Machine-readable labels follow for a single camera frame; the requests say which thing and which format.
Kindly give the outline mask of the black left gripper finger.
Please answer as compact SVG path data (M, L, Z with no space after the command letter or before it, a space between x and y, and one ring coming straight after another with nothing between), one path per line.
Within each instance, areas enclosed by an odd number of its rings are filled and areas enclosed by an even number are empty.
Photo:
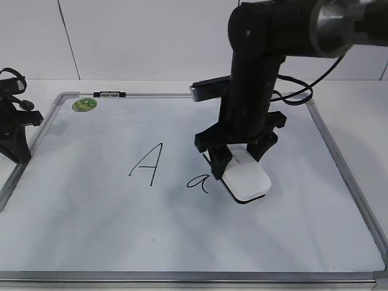
M1 131L1 154L16 164L29 162L32 155L27 144L24 126Z

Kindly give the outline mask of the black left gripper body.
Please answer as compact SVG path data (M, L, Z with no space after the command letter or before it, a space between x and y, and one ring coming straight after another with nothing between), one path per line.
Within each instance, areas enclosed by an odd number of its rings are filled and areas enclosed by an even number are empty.
M26 88L24 77L1 80L1 131L30 125L38 127L43 122L43 116L35 110L34 103L16 97Z

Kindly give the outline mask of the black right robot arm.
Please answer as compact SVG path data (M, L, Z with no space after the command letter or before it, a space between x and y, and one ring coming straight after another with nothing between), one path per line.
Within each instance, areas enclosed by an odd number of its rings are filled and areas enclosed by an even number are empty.
M230 145L245 144L259 161L277 143L273 130L284 127L286 117L269 107L286 58L340 59L354 45L387 45L387 2L243 2L230 15L228 37L230 75L190 88L196 102L221 100L218 122L195 136L216 179L232 159Z

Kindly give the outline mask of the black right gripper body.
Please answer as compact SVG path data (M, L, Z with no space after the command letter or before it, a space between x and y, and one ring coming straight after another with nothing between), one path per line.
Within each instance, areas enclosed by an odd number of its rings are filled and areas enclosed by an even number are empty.
M275 128L286 124L280 111L269 112L271 93L229 95L221 99L218 122L195 135L199 152L227 144L247 144L266 151L277 143Z

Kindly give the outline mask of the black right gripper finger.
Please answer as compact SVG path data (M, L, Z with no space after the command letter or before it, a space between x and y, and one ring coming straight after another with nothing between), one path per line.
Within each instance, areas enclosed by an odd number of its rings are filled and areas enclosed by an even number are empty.
M232 153L227 144L202 147L203 152L207 152L210 158L210 167L215 179L221 179L228 163L232 160Z
M247 144L247 151L255 159L256 162L259 162L260 159L264 156L266 151L268 151L272 146L278 142L278 136L276 133L268 133L264 135L261 139Z

